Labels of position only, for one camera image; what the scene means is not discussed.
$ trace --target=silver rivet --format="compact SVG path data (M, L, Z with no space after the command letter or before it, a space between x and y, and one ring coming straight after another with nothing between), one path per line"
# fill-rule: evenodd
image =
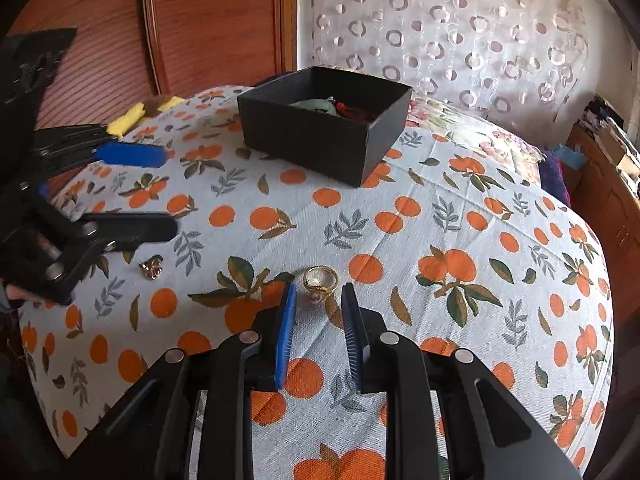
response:
M258 335L258 333L254 332L253 330L245 330L240 334L240 341L242 341L245 345L255 343L259 338L260 336Z
M175 365L184 359L184 352L179 348L171 348L164 353L164 360Z
M474 360L474 355L466 348L456 350L455 356L458 361L465 364L469 364Z
M91 236L98 230L98 224L96 222L87 222L82 226L82 234L84 236Z
M383 332L380 334L380 341L385 345L397 345L400 338L395 332Z
M46 275L49 281L58 279L65 272L65 267L60 262L55 262L47 267Z

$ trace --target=orange print tablecloth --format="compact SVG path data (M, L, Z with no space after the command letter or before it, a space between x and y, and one ring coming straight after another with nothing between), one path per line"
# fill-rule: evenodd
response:
M302 272L325 264L390 330L430 351L475 352L584 470L613 353L606 266L585 222L422 128L408 127L359 189L270 160L242 142L243 90L203 92L129 134L166 148L162 168L94 164L57 197L72 218L180 219L167 244L100 257L73 305L23 308L33 386L61 449L167 348L214 348L276 304L284 282L302 290ZM164 269L148 281L137 262L154 254ZM285 389L253 398L256 478L382 478L386 405L354 391L335 304L300 296L291 359Z

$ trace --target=ring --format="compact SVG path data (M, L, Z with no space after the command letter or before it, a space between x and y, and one ring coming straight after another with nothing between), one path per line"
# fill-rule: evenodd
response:
M320 294L323 298L333 294L338 286L338 274L331 267L318 265L309 267L303 277L302 283L306 290Z

